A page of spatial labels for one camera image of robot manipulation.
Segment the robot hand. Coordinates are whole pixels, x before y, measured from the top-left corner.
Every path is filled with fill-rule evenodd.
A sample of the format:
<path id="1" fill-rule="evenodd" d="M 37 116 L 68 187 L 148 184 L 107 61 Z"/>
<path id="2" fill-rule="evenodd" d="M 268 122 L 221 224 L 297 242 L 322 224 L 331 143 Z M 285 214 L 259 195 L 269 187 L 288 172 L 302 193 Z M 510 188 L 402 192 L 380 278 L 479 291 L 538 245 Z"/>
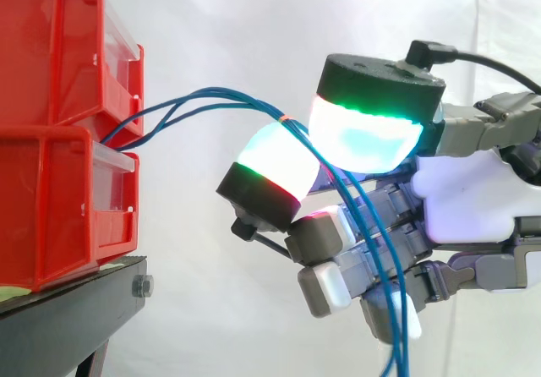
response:
<path id="1" fill-rule="evenodd" d="M 285 234 L 314 317 L 358 300 L 405 346 L 429 303 L 539 284 L 540 87 L 432 41 L 398 61 L 334 53 L 309 123 L 278 115 L 217 193 L 239 238 Z"/>

